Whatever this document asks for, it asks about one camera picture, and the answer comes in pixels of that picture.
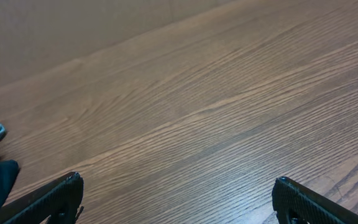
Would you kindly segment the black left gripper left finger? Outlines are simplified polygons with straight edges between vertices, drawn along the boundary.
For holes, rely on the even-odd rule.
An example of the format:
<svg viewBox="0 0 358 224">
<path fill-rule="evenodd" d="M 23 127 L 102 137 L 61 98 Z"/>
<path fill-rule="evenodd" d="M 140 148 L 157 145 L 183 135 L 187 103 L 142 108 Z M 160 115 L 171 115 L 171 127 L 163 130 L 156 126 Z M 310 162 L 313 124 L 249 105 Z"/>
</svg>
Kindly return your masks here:
<svg viewBox="0 0 358 224">
<path fill-rule="evenodd" d="M 0 209 L 0 224 L 75 224 L 83 211 L 84 181 L 69 172 Z"/>
</svg>

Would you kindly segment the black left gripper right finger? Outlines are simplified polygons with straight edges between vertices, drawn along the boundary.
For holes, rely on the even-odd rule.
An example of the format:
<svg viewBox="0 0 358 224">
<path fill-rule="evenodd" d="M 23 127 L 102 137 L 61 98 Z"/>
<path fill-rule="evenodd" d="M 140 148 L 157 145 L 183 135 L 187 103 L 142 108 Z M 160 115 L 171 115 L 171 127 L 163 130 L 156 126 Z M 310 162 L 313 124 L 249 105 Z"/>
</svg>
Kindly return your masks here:
<svg viewBox="0 0 358 224">
<path fill-rule="evenodd" d="M 288 177 L 275 180 L 272 205 L 279 224 L 358 224 L 358 215 Z"/>
</svg>

